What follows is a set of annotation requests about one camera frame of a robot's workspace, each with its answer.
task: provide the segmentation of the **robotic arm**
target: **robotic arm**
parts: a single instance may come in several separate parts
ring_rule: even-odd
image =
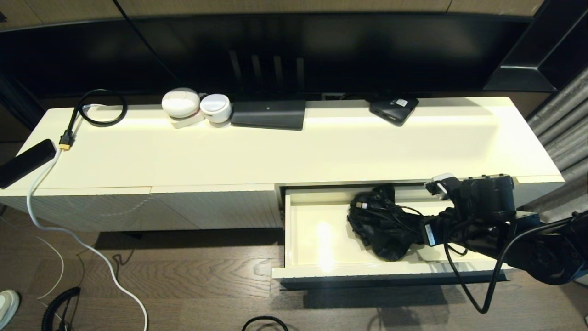
[[[425,244],[443,244],[449,263],[480,313],[490,307],[502,263],[527,271],[540,282],[564,284],[588,273],[588,211],[542,223],[536,213],[516,211],[510,176],[459,181],[451,174],[433,178],[427,191],[449,199],[453,208],[420,224]],[[497,260],[483,307],[475,302],[449,255],[448,243]]]

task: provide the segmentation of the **white sneaker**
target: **white sneaker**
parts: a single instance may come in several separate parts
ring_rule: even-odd
[[[0,292],[0,330],[4,329],[14,317],[20,302],[17,292],[13,290]]]

